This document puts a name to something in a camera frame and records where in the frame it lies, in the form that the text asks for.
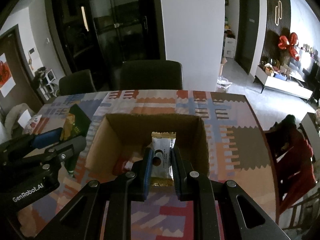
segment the floor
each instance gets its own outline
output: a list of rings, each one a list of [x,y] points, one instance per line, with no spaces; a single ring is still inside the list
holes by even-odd
[[[228,93],[245,95],[256,114],[263,130],[268,130],[275,122],[280,122],[288,114],[296,117],[299,125],[307,112],[315,112],[316,105],[307,104],[301,98],[288,95],[279,91],[265,88],[261,94],[261,85],[253,83],[247,73],[234,59],[227,58],[228,62],[223,66],[222,75],[233,84]],[[292,212],[284,212],[279,219],[279,226],[285,228],[290,222]],[[286,231],[291,240],[299,240],[294,230]]]

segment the patterned tablecloth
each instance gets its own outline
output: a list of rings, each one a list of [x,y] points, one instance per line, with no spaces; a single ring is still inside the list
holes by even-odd
[[[78,104],[92,120],[87,147],[80,154],[75,178],[61,169],[60,187],[28,207],[28,223],[39,232],[90,180],[104,182],[84,165],[95,133],[106,113],[192,114],[203,118],[209,145],[210,179],[235,180],[276,220],[276,191],[271,158],[262,129],[243,95],[182,90],[127,90],[58,97],[39,111],[36,132],[62,127],[66,114]],[[149,193],[132,204],[132,239],[192,239],[193,204],[178,201],[174,189]]]

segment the red cloth on chair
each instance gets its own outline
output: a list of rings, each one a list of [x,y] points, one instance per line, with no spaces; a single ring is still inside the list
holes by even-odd
[[[276,164],[280,198],[281,193],[287,193],[284,200],[280,200],[280,214],[316,185],[311,162],[312,147],[296,129],[290,130],[290,138],[290,150]]]

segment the wall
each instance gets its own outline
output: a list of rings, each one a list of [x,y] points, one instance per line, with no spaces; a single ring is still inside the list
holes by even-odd
[[[53,70],[57,78],[54,83],[58,84],[59,79],[64,77],[65,74],[51,40],[44,0],[33,0],[29,5],[29,15],[34,42],[38,49],[41,61],[48,70]]]
[[[237,38],[238,28],[239,28],[240,1],[229,0],[229,6],[226,6],[225,8],[226,8],[226,17],[228,17],[229,24],[231,25],[231,29]],[[257,66],[260,63],[260,57],[261,57],[264,37],[266,33],[266,23],[267,23],[267,0],[260,0],[260,18],[259,18],[257,44],[256,44],[253,61],[252,61],[252,66],[250,69],[250,74],[252,76],[255,76]]]
[[[320,51],[320,22],[305,0],[290,0],[290,32],[298,35],[299,47],[309,44]]]
[[[183,67],[183,88],[215,91],[219,74],[224,0],[161,0],[167,60]]]
[[[11,14],[5,21],[2,29],[0,30],[0,35],[18,24],[21,44],[27,61],[29,60],[28,51],[36,46],[29,18],[29,8],[24,8],[20,11],[17,11],[14,14]],[[36,70],[42,67],[41,59],[35,60],[32,62],[33,68]]]

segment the cardboard box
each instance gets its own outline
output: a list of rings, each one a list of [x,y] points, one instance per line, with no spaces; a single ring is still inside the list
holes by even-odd
[[[181,157],[194,170],[209,175],[209,153],[204,122],[183,114],[106,114],[89,150],[85,167],[106,178],[115,179],[112,169],[119,156],[130,158],[144,153],[152,132],[176,132],[175,144]]]

